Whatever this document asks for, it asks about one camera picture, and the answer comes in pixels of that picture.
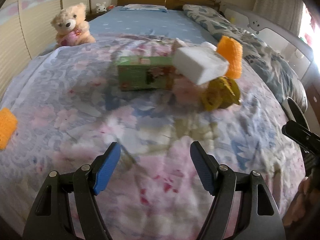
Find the right hand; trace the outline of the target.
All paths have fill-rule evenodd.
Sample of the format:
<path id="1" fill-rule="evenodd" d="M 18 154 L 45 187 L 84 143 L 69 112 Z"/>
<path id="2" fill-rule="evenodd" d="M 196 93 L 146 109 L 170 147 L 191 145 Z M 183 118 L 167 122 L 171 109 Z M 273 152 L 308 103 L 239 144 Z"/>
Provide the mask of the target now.
<path id="1" fill-rule="evenodd" d="M 314 186 L 313 175 L 305 177 L 300 182 L 297 194 L 283 217 L 284 226 L 290 226 L 293 222 L 301 220 L 308 209 L 314 207 L 318 201 L 319 190 Z"/>

